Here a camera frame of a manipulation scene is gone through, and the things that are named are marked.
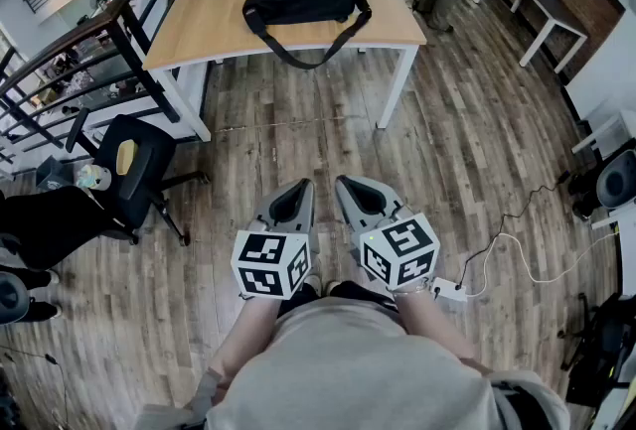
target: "black bag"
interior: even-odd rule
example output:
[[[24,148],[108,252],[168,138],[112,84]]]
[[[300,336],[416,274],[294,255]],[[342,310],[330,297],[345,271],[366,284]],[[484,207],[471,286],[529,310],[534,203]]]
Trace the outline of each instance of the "black bag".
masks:
[[[320,63],[310,64],[296,60],[267,33],[268,24],[301,24],[303,22],[346,22],[358,7],[360,14],[356,22],[343,31],[325,54]],[[371,19],[371,8],[367,0],[245,0],[242,15],[253,33],[260,38],[286,63],[303,70],[313,70],[323,65],[336,54],[347,41]]]

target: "gray shirt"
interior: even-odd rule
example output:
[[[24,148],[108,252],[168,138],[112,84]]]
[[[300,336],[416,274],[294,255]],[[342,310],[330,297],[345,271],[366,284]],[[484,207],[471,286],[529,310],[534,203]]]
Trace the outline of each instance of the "gray shirt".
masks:
[[[511,386],[539,403],[552,428],[569,428],[563,402],[535,373],[482,376],[437,343],[407,335],[397,314],[369,302],[323,298],[278,320],[267,350],[208,412],[208,427],[517,430],[520,421],[505,396]]]

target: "trash can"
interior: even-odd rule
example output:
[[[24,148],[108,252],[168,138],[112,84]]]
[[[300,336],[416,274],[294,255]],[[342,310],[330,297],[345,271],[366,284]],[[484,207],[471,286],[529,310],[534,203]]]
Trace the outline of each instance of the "trash can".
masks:
[[[36,188],[57,190],[73,185],[73,165],[61,164],[50,156],[36,169]]]

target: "white box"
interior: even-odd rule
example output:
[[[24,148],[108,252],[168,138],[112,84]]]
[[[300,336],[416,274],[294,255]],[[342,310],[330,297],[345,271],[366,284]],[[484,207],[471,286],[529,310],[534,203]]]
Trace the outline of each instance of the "white box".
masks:
[[[244,295],[289,299],[310,269],[309,234],[238,231],[232,270]]]
[[[362,267],[394,290],[431,277],[439,239],[424,214],[401,219],[360,236]]]

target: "forearm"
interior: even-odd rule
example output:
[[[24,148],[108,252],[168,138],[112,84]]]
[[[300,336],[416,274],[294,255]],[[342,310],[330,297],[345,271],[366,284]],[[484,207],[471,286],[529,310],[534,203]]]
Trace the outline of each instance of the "forearm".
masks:
[[[262,353],[271,340],[279,309],[280,300],[246,301],[228,337],[212,357],[212,370],[223,379],[232,379],[250,359]]]
[[[427,337],[460,359],[474,358],[473,347],[442,313],[427,290],[410,294],[396,293],[396,305],[410,335]]]

